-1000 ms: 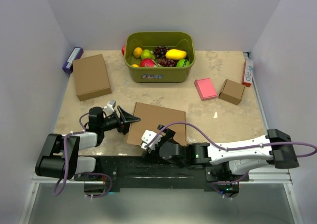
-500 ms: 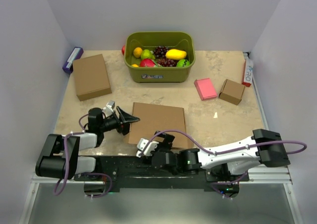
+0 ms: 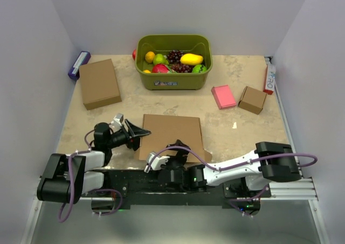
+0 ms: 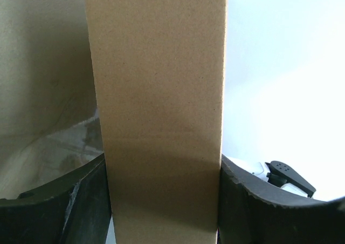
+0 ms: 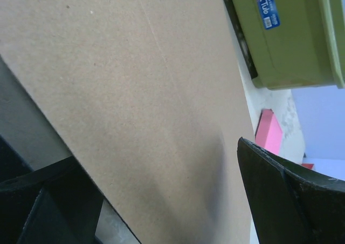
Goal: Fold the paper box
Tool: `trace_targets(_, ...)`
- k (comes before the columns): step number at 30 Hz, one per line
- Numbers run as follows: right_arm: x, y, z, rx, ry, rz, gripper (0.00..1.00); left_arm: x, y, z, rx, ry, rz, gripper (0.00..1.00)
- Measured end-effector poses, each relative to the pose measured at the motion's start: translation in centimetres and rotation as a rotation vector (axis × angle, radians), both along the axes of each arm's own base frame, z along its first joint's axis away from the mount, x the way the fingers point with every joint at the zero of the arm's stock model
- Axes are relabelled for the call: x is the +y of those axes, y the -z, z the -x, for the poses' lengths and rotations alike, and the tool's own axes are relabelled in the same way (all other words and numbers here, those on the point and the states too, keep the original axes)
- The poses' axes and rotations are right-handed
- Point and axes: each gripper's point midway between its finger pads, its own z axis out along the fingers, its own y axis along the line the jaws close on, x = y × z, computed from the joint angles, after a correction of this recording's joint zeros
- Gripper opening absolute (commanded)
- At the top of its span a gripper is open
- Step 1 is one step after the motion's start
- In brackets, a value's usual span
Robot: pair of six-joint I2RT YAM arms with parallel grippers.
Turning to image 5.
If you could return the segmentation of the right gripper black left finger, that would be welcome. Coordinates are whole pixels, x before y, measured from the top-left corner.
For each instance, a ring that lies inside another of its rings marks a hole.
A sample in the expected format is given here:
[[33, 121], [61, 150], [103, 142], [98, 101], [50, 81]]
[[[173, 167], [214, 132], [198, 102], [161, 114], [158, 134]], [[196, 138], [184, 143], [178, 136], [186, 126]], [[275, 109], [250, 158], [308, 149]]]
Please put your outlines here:
[[104, 197], [74, 157], [1, 182], [1, 243], [98, 243]]

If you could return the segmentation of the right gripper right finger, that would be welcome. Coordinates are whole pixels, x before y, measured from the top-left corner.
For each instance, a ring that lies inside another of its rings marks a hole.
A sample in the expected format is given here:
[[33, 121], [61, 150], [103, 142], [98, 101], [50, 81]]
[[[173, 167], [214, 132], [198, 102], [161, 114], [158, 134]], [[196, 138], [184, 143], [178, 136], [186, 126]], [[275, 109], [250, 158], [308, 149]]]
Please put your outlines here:
[[344, 181], [245, 139], [237, 157], [260, 243], [344, 243]]

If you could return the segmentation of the brown cardboard paper box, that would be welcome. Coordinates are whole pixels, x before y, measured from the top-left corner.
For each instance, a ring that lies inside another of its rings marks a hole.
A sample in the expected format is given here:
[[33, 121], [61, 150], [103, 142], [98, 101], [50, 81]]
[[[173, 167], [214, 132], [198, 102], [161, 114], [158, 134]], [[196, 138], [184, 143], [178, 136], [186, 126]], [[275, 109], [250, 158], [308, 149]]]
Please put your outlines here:
[[223, 0], [1, 0], [1, 56], [141, 243], [249, 243]]

